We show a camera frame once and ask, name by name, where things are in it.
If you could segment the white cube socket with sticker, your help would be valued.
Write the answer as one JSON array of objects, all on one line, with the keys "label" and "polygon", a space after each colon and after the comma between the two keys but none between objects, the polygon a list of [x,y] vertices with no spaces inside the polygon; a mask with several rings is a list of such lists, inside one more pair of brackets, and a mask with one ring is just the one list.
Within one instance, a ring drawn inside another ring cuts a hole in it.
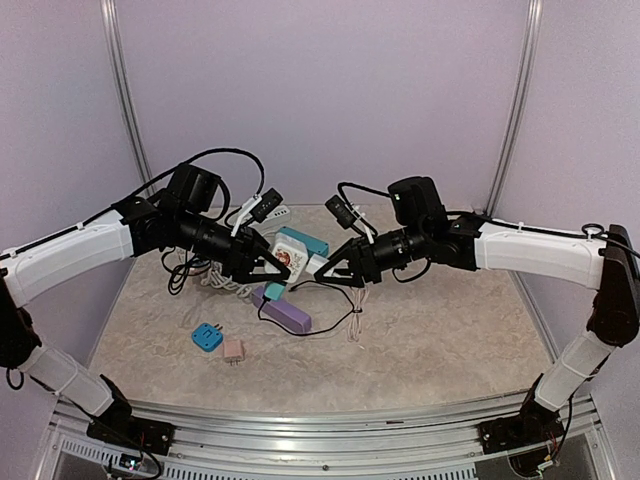
[{"label": "white cube socket with sticker", "polygon": [[271,254],[289,270],[287,283],[296,282],[309,261],[305,243],[282,232],[275,235]]}]

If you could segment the purple rectangular power block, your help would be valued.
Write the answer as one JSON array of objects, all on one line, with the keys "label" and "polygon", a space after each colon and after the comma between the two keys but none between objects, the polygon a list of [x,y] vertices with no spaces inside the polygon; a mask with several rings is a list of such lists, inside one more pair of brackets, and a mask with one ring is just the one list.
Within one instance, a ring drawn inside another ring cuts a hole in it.
[{"label": "purple rectangular power block", "polygon": [[250,295],[252,304],[259,310],[259,319],[272,320],[294,334],[306,334],[311,331],[311,316],[287,302],[284,293],[278,301],[268,301],[263,297],[263,291],[264,286],[259,286]]}]

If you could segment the pink plug adapter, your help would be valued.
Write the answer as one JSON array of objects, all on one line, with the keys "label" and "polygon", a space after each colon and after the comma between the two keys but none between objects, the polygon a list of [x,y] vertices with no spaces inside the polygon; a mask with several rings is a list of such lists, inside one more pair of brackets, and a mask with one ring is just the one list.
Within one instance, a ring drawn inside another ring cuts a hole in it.
[{"label": "pink plug adapter", "polygon": [[228,365],[237,365],[245,360],[245,347],[242,340],[224,340],[222,343],[222,347],[223,360]]}]

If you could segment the blue plug adapter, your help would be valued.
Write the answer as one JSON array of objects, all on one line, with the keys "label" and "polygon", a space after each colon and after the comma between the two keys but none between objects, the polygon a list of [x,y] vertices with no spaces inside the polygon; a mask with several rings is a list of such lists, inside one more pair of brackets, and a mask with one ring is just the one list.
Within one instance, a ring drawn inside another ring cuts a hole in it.
[{"label": "blue plug adapter", "polygon": [[209,323],[200,324],[191,334],[193,343],[206,353],[216,350],[224,341],[222,326]]}]

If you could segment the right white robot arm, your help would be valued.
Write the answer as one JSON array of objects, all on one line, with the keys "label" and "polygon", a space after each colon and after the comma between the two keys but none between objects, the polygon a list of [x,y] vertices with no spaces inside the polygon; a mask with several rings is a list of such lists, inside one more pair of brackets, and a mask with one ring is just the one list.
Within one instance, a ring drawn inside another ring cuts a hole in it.
[{"label": "right white robot arm", "polygon": [[447,212],[434,181],[414,176],[388,188],[400,227],[349,239],[315,272],[316,281],[362,288],[383,272],[426,260],[452,268],[505,270],[568,281],[595,291],[585,330],[534,383],[513,419],[511,433],[535,442],[550,415],[639,333],[638,253],[619,225],[586,224],[579,232],[509,223],[484,215]]}]

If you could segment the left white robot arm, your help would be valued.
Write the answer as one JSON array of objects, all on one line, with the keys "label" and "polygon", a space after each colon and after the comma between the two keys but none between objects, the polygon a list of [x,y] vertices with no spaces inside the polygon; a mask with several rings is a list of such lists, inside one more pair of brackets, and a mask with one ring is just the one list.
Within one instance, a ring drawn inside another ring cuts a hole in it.
[{"label": "left white robot arm", "polygon": [[283,283],[290,271],[254,229],[221,225],[205,216],[221,178],[179,165],[151,199],[128,196],[86,223],[9,249],[1,255],[1,365],[30,376],[63,396],[121,445],[133,443],[140,424],[116,385],[71,355],[46,345],[34,330],[27,304],[52,288],[106,264],[155,250],[180,248],[217,262],[223,275],[250,284]]}]

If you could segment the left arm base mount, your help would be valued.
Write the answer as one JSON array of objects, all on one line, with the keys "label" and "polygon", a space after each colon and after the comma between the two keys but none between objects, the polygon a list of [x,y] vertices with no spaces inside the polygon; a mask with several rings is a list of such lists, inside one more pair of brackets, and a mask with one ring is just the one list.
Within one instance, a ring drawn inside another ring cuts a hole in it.
[{"label": "left arm base mount", "polygon": [[109,444],[167,455],[176,427],[168,422],[134,416],[129,401],[115,383],[104,375],[100,378],[109,388],[113,403],[91,420],[87,435]]}]

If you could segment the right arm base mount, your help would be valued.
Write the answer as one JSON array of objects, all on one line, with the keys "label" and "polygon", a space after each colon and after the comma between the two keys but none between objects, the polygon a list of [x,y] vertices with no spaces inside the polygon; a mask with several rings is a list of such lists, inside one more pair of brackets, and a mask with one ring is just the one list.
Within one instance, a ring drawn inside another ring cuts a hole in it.
[{"label": "right arm base mount", "polygon": [[536,443],[558,439],[565,429],[557,410],[548,410],[535,401],[539,376],[527,392],[515,415],[481,422],[478,436],[484,454],[517,449]]}]

